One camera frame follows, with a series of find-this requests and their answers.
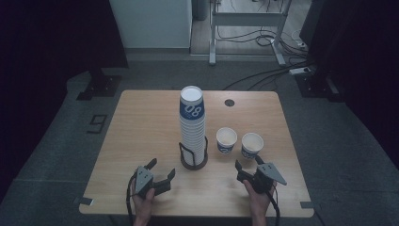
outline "black cup stand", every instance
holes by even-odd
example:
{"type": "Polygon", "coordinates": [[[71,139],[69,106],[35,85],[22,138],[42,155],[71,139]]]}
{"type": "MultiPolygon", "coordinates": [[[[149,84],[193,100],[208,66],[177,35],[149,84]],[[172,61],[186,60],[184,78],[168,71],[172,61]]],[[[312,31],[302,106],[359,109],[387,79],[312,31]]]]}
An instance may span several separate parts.
{"type": "Polygon", "coordinates": [[[205,137],[205,156],[203,157],[203,161],[196,165],[196,156],[194,155],[193,151],[187,149],[186,147],[184,147],[184,145],[182,144],[182,142],[179,142],[179,147],[180,147],[180,160],[182,161],[182,164],[185,168],[187,168],[188,170],[199,170],[202,169],[206,163],[208,162],[208,138],[205,137]],[[188,165],[188,163],[185,162],[184,160],[184,156],[183,156],[183,152],[189,152],[193,155],[193,164],[194,166],[188,165]]]}

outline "blue logo on cup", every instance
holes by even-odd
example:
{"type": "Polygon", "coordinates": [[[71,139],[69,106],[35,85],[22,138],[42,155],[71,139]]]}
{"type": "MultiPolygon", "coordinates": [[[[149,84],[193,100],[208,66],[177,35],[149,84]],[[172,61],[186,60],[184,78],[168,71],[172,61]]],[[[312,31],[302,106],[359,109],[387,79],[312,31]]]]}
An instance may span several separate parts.
{"type": "Polygon", "coordinates": [[[254,158],[257,155],[257,153],[248,153],[244,149],[241,150],[241,154],[245,158],[254,158]]]}
{"type": "Polygon", "coordinates": [[[217,142],[217,148],[220,150],[221,153],[230,153],[233,146],[231,146],[230,148],[226,148],[221,146],[218,142],[217,142]]]}
{"type": "Polygon", "coordinates": [[[200,119],[205,113],[203,101],[199,105],[185,105],[180,102],[180,115],[190,121],[200,119]]]}

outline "gray carpet floor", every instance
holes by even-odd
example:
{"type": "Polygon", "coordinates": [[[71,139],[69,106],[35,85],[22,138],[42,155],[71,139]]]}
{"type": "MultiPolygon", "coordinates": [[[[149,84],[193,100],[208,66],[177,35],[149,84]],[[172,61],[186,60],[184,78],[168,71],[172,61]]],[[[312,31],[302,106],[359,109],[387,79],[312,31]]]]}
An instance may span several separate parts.
{"type": "MultiPolygon", "coordinates": [[[[107,127],[126,89],[221,90],[243,77],[277,69],[273,57],[128,56],[115,97],[76,101],[89,74],[72,78],[68,95],[40,144],[0,206],[0,225],[128,225],[127,216],[83,215],[73,201],[84,194],[107,127]],[[105,114],[100,134],[88,134],[93,115],[105,114]]],[[[247,90],[260,75],[232,86],[247,90]]],[[[274,90],[281,105],[311,200],[326,225],[399,225],[399,171],[344,103],[302,98],[288,73],[253,90],[274,90]]],[[[269,225],[274,219],[269,218],[269,225]]],[[[152,225],[250,225],[249,218],[153,218],[152,225]]],[[[322,225],[312,218],[282,218],[280,225],[322,225]]]]}

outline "metal rack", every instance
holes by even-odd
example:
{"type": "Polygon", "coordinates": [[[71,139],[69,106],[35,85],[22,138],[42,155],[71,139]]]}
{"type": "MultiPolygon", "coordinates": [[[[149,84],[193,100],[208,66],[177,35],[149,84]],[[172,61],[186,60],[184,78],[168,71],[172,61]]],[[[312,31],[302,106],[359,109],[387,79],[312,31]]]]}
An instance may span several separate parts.
{"type": "Polygon", "coordinates": [[[276,26],[277,34],[271,40],[276,59],[281,67],[285,66],[285,60],[279,50],[282,29],[287,20],[288,10],[291,6],[289,0],[282,12],[241,13],[241,12],[217,12],[216,4],[213,5],[211,15],[211,39],[209,43],[209,64],[216,64],[216,39],[215,30],[217,26],[276,26]]]}

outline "white wall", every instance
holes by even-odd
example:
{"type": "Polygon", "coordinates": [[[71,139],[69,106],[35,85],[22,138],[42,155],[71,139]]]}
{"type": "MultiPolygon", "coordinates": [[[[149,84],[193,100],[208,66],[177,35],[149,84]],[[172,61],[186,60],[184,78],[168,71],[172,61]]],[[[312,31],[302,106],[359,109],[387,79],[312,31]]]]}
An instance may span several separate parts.
{"type": "Polygon", "coordinates": [[[191,0],[110,0],[125,48],[189,48],[191,0]]]}

